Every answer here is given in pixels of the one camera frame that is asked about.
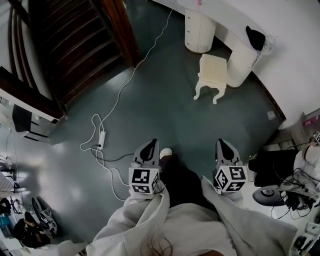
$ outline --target desk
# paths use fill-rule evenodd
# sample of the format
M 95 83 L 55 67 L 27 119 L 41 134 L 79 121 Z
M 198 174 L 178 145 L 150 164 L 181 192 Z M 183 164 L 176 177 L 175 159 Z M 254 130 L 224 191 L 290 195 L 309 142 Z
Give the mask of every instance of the desk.
M 256 59 L 258 53 L 250 44 L 246 27 L 249 26 L 252 30 L 259 31 L 267 36 L 264 30 L 250 17 L 246 14 L 228 4 L 224 0 L 202 0 L 201 5 L 196 5 L 195 0 L 155 0 L 158 3 L 166 5 L 168 7 L 174 8 L 176 11 L 186 14 L 186 25 L 192 24 L 190 19 L 190 14 L 196 16 L 195 21 L 200 23 L 201 20 L 207 24 L 209 30 L 203 31 L 202 27 L 201 33 L 205 35 L 205 39 L 209 40 L 214 37 L 215 34 L 215 23 L 219 23 L 228 31 L 232 32 L 234 36 L 238 39 L 235 42 L 235 46 L 232 49 L 232 54 L 227 63 L 227 84 L 230 87 L 239 87 L 250 72 L 253 69 L 253 62 Z M 197 25 L 191 25 L 191 29 L 197 29 Z M 186 32 L 185 46 L 189 48 L 191 45 L 188 42 L 189 39 L 194 39 L 197 37 L 188 36 L 188 29 Z M 272 46 L 274 41 L 267 41 L 261 51 L 260 58 L 263 58 L 263 55 L 269 55 L 272 51 Z

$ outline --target charger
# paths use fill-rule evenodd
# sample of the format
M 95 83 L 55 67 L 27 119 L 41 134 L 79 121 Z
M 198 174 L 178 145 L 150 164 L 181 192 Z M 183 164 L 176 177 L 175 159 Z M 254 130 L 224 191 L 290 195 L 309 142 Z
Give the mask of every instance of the charger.
M 99 136 L 99 146 L 98 146 L 98 150 L 102 150 L 104 148 L 104 144 L 105 144 L 105 138 L 106 138 L 106 131 L 102 130 L 100 132 L 100 136 Z

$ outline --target shoe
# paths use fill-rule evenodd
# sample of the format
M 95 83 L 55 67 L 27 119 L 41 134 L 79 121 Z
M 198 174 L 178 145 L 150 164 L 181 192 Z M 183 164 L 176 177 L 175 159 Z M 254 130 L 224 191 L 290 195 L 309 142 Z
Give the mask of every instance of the shoe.
M 171 148 L 164 148 L 164 149 L 161 150 L 159 158 L 161 159 L 161 158 L 163 158 L 165 156 L 172 156 Z

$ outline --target white drawer unit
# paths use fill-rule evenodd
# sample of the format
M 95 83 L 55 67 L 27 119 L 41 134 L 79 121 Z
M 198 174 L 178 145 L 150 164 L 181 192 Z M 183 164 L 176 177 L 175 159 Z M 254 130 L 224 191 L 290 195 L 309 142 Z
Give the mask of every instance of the white drawer unit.
M 205 15 L 185 9 L 185 46 L 194 53 L 207 53 L 214 40 L 217 22 Z

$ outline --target hair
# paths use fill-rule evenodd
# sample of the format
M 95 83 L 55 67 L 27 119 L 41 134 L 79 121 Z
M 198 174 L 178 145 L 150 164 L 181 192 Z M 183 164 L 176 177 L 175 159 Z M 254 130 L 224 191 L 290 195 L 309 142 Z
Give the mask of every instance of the hair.
M 167 243 L 166 247 L 162 247 L 162 245 L 160 244 L 160 240 L 157 240 L 157 245 L 155 242 L 155 238 L 152 237 L 150 242 L 148 242 L 146 244 L 146 246 L 144 246 L 144 250 L 143 250 L 143 245 L 140 248 L 141 251 L 141 255 L 142 256 L 173 256 L 173 252 L 174 252 L 174 247 L 171 244 L 171 242 L 163 237 L 163 241 L 165 241 Z

